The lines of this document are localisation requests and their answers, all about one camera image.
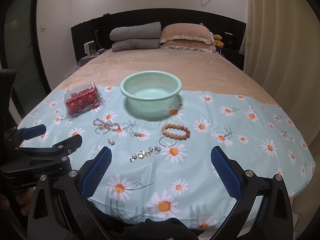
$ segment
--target gray pillow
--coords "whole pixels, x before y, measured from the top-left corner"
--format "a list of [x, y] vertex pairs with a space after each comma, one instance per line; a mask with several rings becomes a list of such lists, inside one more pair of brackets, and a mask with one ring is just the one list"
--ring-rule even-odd
[[159, 39], [129, 39], [126, 41], [117, 41], [112, 45], [112, 52], [118, 52], [129, 49], [159, 49]]
[[158, 39], [161, 35], [160, 22], [139, 26], [119, 27], [110, 33], [110, 40], [125, 41], [128, 39]]

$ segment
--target beige blanket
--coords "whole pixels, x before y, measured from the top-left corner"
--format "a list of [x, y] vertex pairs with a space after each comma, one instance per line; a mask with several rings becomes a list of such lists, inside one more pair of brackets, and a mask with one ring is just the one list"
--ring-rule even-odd
[[72, 89], [89, 81], [94, 81], [97, 86], [119, 86], [126, 76], [144, 70], [160, 70], [177, 76], [183, 90], [244, 95], [262, 103], [276, 104], [255, 81], [218, 53], [183, 49], [116, 53], [108, 50], [80, 68], [56, 89]]

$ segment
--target plastic container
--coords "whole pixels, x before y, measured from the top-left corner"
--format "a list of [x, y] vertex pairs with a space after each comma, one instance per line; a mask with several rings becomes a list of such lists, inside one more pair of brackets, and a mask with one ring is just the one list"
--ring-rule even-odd
[[142, 71], [126, 77], [120, 90], [135, 111], [146, 117], [156, 117], [181, 91], [181, 81], [167, 72]]
[[89, 82], [65, 94], [67, 117], [73, 119], [103, 103], [103, 97], [94, 82]]

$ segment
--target human hand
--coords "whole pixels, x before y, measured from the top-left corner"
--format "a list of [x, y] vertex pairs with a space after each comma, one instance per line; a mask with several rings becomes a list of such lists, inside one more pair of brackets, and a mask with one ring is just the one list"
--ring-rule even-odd
[[[21, 194], [16, 195], [16, 201], [21, 206], [21, 214], [27, 217], [29, 215], [31, 201], [33, 197], [33, 188], [28, 188]], [[0, 194], [0, 209], [7, 210], [10, 208], [8, 199]]]

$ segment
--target headboard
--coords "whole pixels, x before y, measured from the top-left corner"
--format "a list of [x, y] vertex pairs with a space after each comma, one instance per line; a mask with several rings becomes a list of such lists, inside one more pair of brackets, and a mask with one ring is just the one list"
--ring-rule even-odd
[[237, 51], [240, 49], [246, 26], [243, 22], [225, 16], [186, 9], [156, 8], [107, 14], [71, 28], [77, 61], [86, 56], [83, 46], [86, 42], [95, 41], [96, 48], [99, 49], [95, 37], [96, 30], [99, 30], [97, 37], [100, 46], [110, 49], [114, 42], [110, 40], [109, 34], [114, 28], [152, 22], [161, 22], [162, 28], [174, 23], [203, 23], [214, 34], [222, 35], [227, 32], [237, 36]]

